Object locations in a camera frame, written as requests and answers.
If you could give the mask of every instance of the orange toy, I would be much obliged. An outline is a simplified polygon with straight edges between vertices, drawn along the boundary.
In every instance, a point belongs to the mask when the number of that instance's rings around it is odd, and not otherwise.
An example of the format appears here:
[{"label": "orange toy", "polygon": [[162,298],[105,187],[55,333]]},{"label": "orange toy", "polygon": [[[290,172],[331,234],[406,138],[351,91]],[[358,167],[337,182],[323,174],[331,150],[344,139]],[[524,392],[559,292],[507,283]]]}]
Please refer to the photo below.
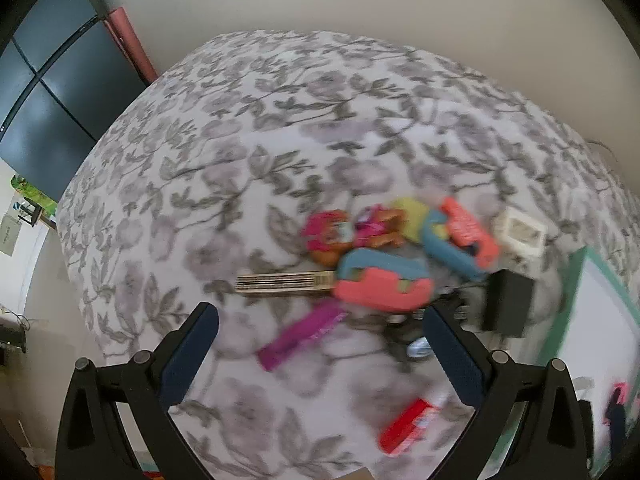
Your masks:
[{"label": "orange toy", "polygon": [[346,211],[322,211],[308,218],[302,235],[307,238],[306,247],[313,261],[335,267],[340,257],[354,247],[402,245],[404,217],[404,210],[385,209],[380,204],[363,209],[353,222]]}]

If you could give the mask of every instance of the toy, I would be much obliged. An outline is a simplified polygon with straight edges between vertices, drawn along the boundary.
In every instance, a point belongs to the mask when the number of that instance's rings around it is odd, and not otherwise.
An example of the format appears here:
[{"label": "toy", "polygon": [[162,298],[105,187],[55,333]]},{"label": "toy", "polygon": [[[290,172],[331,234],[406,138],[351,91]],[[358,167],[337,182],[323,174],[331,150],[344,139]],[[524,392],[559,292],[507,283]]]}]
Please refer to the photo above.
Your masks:
[{"label": "toy", "polygon": [[378,446],[389,456],[399,456],[418,440],[438,409],[426,400],[416,399],[385,431],[380,434]]},{"label": "toy", "polygon": [[424,264],[359,248],[340,260],[334,296],[386,312],[407,312],[429,301],[432,289]]},{"label": "toy", "polygon": [[402,226],[402,236],[415,244],[422,243],[422,225],[429,213],[429,207],[410,196],[394,200],[391,207],[404,211],[405,222]]},{"label": "toy", "polygon": [[301,234],[311,259],[335,267],[340,257],[353,248],[353,227],[346,211],[321,211],[311,215]]},{"label": "toy", "polygon": [[340,257],[354,247],[400,246],[404,211],[385,209],[380,204],[364,208],[354,222],[346,211],[321,211],[311,215],[301,234],[311,259],[335,267]]},{"label": "toy", "polygon": [[470,280],[483,278],[500,253],[491,235],[450,196],[427,214],[422,244],[429,256]]},{"label": "toy", "polygon": [[340,323],[347,313],[332,298],[320,301],[311,314],[286,328],[273,343],[258,350],[258,361],[271,372],[295,351],[310,345]]},{"label": "toy", "polygon": [[335,274],[332,270],[244,274],[236,278],[236,292],[244,296],[315,294],[334,288],[334,281]]}]

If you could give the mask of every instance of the blue toy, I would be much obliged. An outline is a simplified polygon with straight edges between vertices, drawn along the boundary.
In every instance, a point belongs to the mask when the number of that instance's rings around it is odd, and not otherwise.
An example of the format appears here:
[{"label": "blue toy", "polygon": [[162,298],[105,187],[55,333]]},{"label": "blue toy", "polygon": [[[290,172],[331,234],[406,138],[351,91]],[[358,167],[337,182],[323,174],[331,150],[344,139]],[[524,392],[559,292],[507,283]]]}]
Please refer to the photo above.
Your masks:
[{"label": "blue toy", "polygon": [[377,267],[378,269],[391,270],[398,275],[400,280],[418,280],[428,278],[429,271],[424,263],[383,253],[374,249],[359,248],[345,254],[338,264],[338,280],[349,280],[354,270]]},{"label": "blue toy", "polygon": [[486,276],[486,271],[478,267],[476,258],[438,235],[438,229],[445,225],[448,219],[447,215],[439,209],[429,211],[422,225],[424,251],[467,279],[482,280]]}]

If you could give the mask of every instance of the blue gripper pad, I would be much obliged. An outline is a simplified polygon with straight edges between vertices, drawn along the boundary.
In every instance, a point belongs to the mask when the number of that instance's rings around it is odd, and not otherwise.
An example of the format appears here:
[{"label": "blue gripper pad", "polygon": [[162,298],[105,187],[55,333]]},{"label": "blue gripper pad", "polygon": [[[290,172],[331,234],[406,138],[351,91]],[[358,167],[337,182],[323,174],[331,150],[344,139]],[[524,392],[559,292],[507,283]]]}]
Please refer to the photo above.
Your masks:
[{"label": "blue gripper pad", "polygon": [[357,248],[346,253],[338,263],[337,277],[339,280],[349,280],[353,269],[367,267],[391,270],[400,280],[413,281],[429,277],[429,271],[422,262],[368,248]]},{"label": "blue gripper pad", "polygon": [[460,401],[477,410],[484,400],[480,368],[434,308],[424,311],[422,331]]},{"label": "blue gripper pad", "polygon": [[160,375],[159,400],[164,410],[180,404],[184,399],[218,335],[219,325],[218,310],[209,304],[175,349]]}]

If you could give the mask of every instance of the black cable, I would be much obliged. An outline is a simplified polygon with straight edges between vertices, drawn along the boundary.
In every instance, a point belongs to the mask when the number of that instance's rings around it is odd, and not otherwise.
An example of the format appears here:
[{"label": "black cable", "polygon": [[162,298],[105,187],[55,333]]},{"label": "black cable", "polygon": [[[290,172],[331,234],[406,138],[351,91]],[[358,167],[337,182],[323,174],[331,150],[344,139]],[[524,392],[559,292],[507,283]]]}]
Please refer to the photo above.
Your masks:
[{"label": "black cable", "polygon": [[2,312],[4,314],[13,314],[18,324],[24,329],[25,332],[31,330],[31,321],[29,321],[22,314],[16,314],[13,310],[9,310],[8,308],[2,307]]}]

